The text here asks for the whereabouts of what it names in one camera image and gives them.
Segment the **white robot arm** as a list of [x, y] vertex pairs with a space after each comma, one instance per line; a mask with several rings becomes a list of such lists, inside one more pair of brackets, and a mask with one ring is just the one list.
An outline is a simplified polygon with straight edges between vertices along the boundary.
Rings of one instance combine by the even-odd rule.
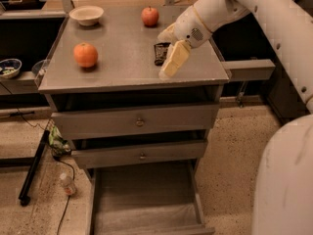
[[159, 73], [173, 76], [212, 33], [253, 14], [279, 66], [268, 101], [285, 118], [258, 168], [251, 235], [313, 235], [313, 22], [292, 0], [198, 0], [165, 29], [169, 52]]

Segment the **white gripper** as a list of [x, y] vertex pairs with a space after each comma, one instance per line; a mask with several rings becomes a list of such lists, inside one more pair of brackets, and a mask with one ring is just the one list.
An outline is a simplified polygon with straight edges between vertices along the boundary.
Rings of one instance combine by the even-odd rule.
[[188, 7], [175, 23], [157, 36], [159, 42], [175, 43], [179, 40], [169, 45], [159, 78], [169, 79], [174, 76], [189, 59], [191, 47], [200, 47], [211, 35], [212, 32], [204, 24], [196, 8]]

